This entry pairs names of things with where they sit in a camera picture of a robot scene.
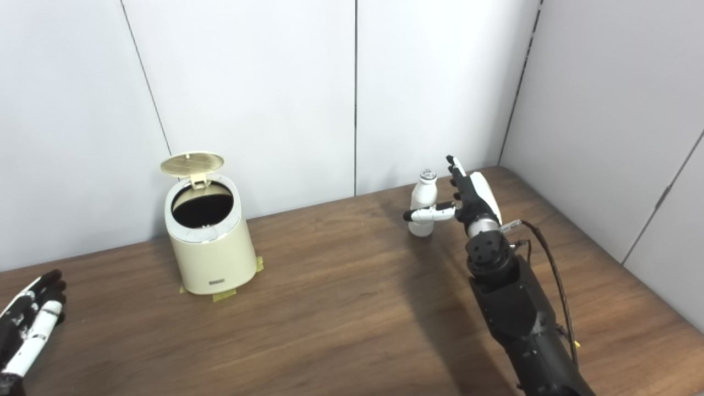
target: cream trash can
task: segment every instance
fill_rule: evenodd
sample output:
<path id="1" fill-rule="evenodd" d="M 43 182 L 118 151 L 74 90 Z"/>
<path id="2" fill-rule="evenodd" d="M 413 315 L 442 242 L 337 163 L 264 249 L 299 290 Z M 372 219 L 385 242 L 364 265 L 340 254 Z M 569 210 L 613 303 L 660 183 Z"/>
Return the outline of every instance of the cream trash can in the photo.
<path id="1" fill-rule="evenodd" d="M 197 295 L 231 290 L 254 277 L 257 258 L 234 183 L 212 172 L 225 160 L 193 152 L 161 164 L 183 178 L 166 195 L 166 230 L 176 253 L 183 286 Z"/>

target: open lid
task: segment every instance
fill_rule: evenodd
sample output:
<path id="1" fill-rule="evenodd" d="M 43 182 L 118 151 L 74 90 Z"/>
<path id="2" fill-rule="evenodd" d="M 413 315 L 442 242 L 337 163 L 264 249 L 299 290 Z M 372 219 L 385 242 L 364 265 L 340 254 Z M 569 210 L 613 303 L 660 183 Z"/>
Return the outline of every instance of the open lid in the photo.
<path id="1" fill-rule="evenodd" d="M 190 178 L 194 190 L 210 184 L 206 174 L 215 172 L 225 164 L 221 156 L 206 151 L 177 154 L 161 163 L 161 171 L 177 178 Z"/>

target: yellow tape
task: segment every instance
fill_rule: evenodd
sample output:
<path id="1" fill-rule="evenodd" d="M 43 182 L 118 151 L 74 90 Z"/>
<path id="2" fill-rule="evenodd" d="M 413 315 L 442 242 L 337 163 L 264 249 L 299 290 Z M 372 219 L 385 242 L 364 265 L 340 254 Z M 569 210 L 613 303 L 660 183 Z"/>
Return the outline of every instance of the yellow tape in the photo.
<path id="1" fill-rule="evenodd" d="M 264 258 L 262 256 L 257 256 L 257 272 L 261 271 L 264 271 Z M 183 294 L 187 291 L 188 290 L 186 290 L 186 288 L 181 285 L 181 290 L 179 290 L 179 294 Z M 216 293 L 213 295 L 213 302 L 218 302 L 221 299 L 226 299 L 230 296 L 234 296 L 235 294 L 237 294 L 236 289 L 228 290 L 222 293 Z"/>
<path id="2" fill-rule="evenodd" d="M 222 292 L 222 293 L 214 294 L 213 295 L 213 302 L 218 302 L 221 299 L 226 299 L 230 296 L 234 296 L 235 294 L 237 294 L 237 290 L 235 290 L 235 289 L 228 290 L 228 291 Z"/>

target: white bottle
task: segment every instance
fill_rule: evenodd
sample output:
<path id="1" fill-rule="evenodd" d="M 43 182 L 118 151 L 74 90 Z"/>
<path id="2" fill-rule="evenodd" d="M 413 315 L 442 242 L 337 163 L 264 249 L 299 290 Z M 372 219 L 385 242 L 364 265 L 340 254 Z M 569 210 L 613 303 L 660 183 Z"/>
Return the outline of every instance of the white bottle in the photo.
<path id="1" fill-rule="evenodd" d="M 438 199 L 438 187 L 435 185 L 437 180 L 438 177 L 435 172 L 429 169 L 421 172 L 418 184 L 415 185 L 410 196 L 411 209 L 435 205 L 435 201 Z M 433 232 L 434 225 L 435 222 L 432 220 L 413 221 L 408 224 L 408 229 L 417 237 L 426 237 Z"/>

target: cable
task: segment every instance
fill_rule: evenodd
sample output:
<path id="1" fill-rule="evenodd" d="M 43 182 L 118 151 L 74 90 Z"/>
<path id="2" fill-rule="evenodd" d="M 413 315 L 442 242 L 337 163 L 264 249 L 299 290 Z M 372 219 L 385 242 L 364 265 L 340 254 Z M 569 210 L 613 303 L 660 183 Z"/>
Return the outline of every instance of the cable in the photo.
<path id="1" fill-rule="evenodd" d="M 550 262 L 550 267 L 553 269 L 553 275 L 555 276 L 555 283 L 558 284 L 558 292 L 560 293 L 560 300 L 562 300 L 562 310 L 565 313 L 565 324 L 567 325 L 567 335 L 570 341 L 570 352 L 572 353 L 572 361 L 574 365 L 579 368 L 579 363 L 577 361 L 577 344 L 574 342 L 574 330 L 572 329 L 572 318 L 570 317 L 570 308 L 567 306 L 567 295 L 565 295 L 565 288 L 562 286 L 562 279 L 560 279 L 560 272 L 558 271 L 558 266 L 555 264 L 555 259 L 553 254 L 550 252 L 548 247 L 548 242 L 545 240 L 543 233 L 535 225 L 528 223 L 527 221 L 521 220 L 521 223 L 526 227 L 530 228 L 535 235 L 535 238 L 540 242 L 540 245 L 545 250 L 545 254 L 548 256 L 548 261 Z M 530 262 L 530 252 L 531 246 L 528 245 L 528 262 Z"/>

